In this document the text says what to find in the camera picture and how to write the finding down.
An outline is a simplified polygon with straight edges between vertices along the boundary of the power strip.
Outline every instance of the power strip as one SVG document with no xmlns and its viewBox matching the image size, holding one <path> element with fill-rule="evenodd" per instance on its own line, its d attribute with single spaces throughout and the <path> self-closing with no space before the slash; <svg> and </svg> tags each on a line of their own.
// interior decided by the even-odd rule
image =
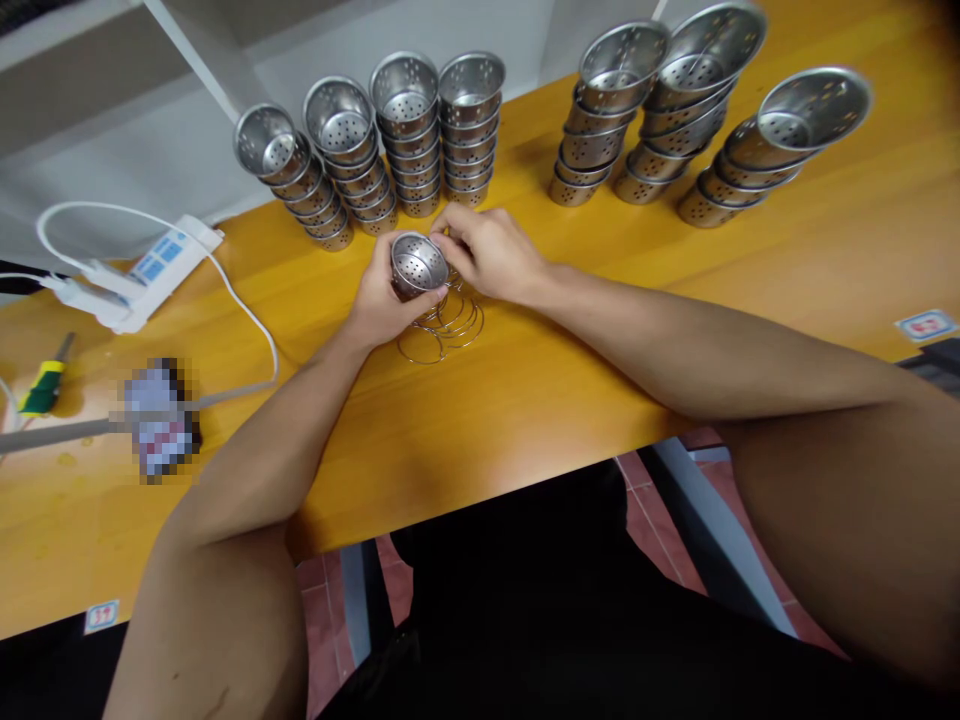
<svg viewBox="0 0 960 720">
<path fill-rule="evenodd" d="M 222 232 L 208 227 L 192 215 L 182 216 L 174 225 L 190 233 L 211 253 L 223 242 Z M 182 232 L 167 231 L 127 273 L 129 279 L 146 290 L 135 298 L 117 295 L 130 313 L 111 324 L 111 329 L 118 335 L 139 331 L 205 257 L 206 254 L 197 243 Z"/>
</svg>

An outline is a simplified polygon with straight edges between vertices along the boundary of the forearm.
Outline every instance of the forearm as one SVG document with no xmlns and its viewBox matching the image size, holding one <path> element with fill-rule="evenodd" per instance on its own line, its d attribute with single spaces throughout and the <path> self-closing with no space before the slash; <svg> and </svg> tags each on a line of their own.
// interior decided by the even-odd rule
<svg viewBox="0 0 960 720">
<path fill-rule="evenodd" d="M 698 420 L 858 407 L 909 384 L 884 363 L 762 318 L 567 266 L 550 266 L 525 304 Z"/>
<path fill-rule="evenodd" d="M 210 461 L 175 512 L 177 532 L 207 543 L 288 520 L 369 351 L 338 330 Z"/>
</svg>

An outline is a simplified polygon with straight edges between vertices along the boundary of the person's left hand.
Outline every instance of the person's left hand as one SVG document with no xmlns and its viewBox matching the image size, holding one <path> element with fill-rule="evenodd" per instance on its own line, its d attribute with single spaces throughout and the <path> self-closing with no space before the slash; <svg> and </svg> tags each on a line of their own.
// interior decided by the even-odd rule
<svg viewBox="0 0 960 720">
<path fill-rule="evenodd" d="M 446 286 L 401 302 L 393 290 L 390 248 L 404 231 L 377 238 L 373 258 L 360 279 L 357 297 L 345 323 L 345 329 L 369 349 L 393 340 L 410 323 L 427 313 L 447 294 Z"/>
</svg>

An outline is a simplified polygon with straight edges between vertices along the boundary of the wooden table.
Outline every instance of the wooden table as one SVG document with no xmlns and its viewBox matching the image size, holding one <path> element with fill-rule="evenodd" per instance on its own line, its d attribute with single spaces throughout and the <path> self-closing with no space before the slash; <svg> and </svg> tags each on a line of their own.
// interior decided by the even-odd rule
<svg viewBox="0 0 960 720">
<path fill-rule="evenodd" d="M 609 186 L 576 209 L 547 198 L 569 77 L 503 107 L 485 207 L 510 210 L 553 260 L 741 308 L 884 360 L 915 355 L 894 321 L 930 308 L 960 317 L 958 63 L 947 18 L 907 0 L 764 5 L 770 34 L 724 130 L 664 199 L 626 205 Z M 877 101 L 864 126 L 729 225 L 681 222 L 677 198 L 727 132 L 778 81 L 818 64 L 850 65 L 872 81 Z M 634 144 L 633 129 L 628 137 Z M 401 219 L 404 228 L 429 224 Z M 280 203 L 222 229 L 217 256 L 274 333 L 287 377 L 346 315 L 372 240 L 358 234 L 342 253 L 319 251 Z M 412 365 L 393 346 L 372 355 L 296 524 L 297 553 L 385 533 L 688 427 L 563 331 L 502 303 L 486 310 L 480 339 L 440 365 Z M 103 416 L 118 382 L 152 357 L 188 358 L 200 394 L 270 373 L 263 338 L 208 265 L 135 336 L 115 337 L 47 292 L 0 311 L 0 374 L 18 395 L 69 330 L 78 338 L 56 417 L 34 427 Z M 115 598 L 129 617 L 167 514 L 266 397 L 205 412 L 203 451 L 163 487 L 139 484 L 130 439 L 120 435 L 8 456 L 0 637 Z"/>
</svg>

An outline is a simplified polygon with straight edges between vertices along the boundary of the stack of metal cups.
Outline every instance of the stack of metal cups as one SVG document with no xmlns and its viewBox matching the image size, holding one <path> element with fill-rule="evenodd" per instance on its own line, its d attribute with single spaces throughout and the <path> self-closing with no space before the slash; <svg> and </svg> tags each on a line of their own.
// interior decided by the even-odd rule
<svg viewBox="0 0 960 720">
<path fill-rule="evenodd" d="M 660 23 L 631 22 L 608 30 L 587 48 L 550 182 L 555 203 L 583 205 L 610 176 L 627 126 L 667 53 L 668 37 Z"/>
<path fill-rule="evenodd" d="M 621 200 L 652 202 L 707 149 L 723 127 L 740 73 L 760 51 L 766 32 L 763 12 L 739 2 L 707 8 L 676 29 L 644 102 L 641 142 L 614 185 Z"/>
<path fill-rule="evenodd" d="M 237 121 L 233 149 L 244 170 L 255 175 L 306 233 L 324 250 L 343 250 L 353 240 L 347 214 L 310 141 L 278 105 L 254 105 Z"/>
<path fill-rule="evenodd" d="M 352 78 L 318 81 L 303 101 L 303 124 L 357 226 L 374 237 L 397 226 L 397 197 L 383 160 L 376 113 Z"/>
<path fill-rule="evenodd" d="M 787 78 L 727 137 L 680 201 L 680 217 L 714 228 L 756 207 L 793 180 L 807 160 L 856 130 L 872 102 L 867 81 L 846 68 L 814 68 Z"/>
<path fill-rule="evenodd" d="M 440 133 L 447 197 L 467 207 L 487 198 L 507 70 L 489 52 L 455 57 L 440 72 Z"/>
<path fill-rule="evenodd" d="M 397 202 L 410 217 L 426 217 L 440 205 L 438 85 L 430 58 L 410 51 L 388 55 L 370 76 Z"/>
</svg>

